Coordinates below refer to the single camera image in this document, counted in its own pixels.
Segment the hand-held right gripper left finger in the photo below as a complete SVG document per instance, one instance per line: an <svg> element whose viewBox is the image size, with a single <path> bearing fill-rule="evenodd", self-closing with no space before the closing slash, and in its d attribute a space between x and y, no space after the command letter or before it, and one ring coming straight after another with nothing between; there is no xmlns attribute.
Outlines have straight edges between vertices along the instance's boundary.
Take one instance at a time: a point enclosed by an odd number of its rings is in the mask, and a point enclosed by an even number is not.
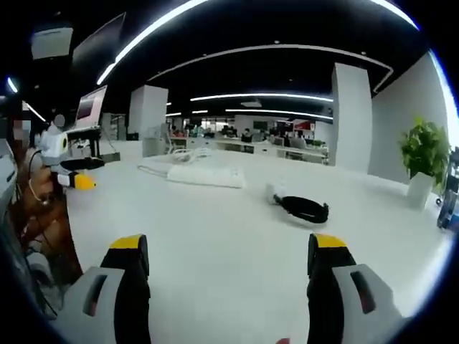
<svg viewBox="0 0 459 344"><path fill-rule="evenodd" d="M53 325L66 343L150 343L146 235L114 241L66 292Z"/></svg>

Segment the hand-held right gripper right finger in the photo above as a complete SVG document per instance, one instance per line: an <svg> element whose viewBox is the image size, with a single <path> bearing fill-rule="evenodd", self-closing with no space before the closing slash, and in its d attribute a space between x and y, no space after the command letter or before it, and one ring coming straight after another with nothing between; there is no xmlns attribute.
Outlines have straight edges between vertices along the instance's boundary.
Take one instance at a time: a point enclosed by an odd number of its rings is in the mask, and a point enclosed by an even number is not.
<svg viewBox="0 0 459 344"><path fill-rule="evenodd" d="M391 287L339 238L308 241L309 343L388 343L405 326Z"/></svg>

